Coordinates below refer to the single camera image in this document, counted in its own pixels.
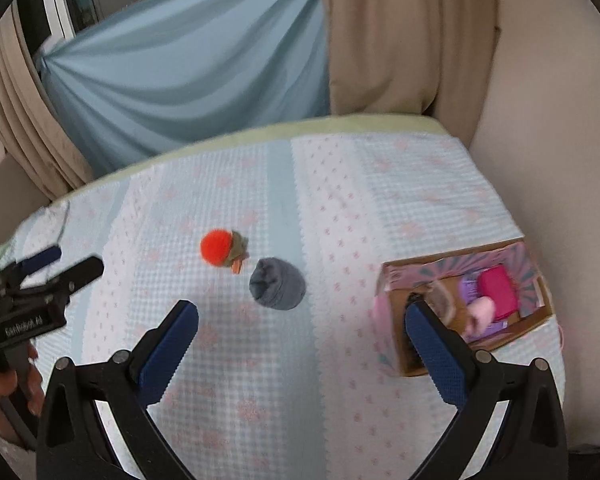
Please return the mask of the person's left hand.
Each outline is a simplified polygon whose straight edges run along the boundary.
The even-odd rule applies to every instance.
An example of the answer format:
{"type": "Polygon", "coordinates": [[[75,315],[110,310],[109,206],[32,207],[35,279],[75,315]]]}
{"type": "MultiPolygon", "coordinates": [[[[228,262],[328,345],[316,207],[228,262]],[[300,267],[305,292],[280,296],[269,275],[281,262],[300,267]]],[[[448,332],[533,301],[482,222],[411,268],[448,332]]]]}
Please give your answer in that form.
{"type": "MultiPolygon", "coordinates": [[[[29,364],[29,374],[27,379],[27,393],[28,399],[28,410],[34,416],[40,416],[42,412],[42,406],[44,402],[44,392],[42,389],[42,375],[35,366],[35,361],[38,359],[38,352],[33,347],[33,344],[27,346],[29,364]]],[[[0,400],[1,398],[8,398],[12,393],[16,391],[18,387],[18,378],[14,370],[10,370],[6,373],[0,373],[0,400]]]]}

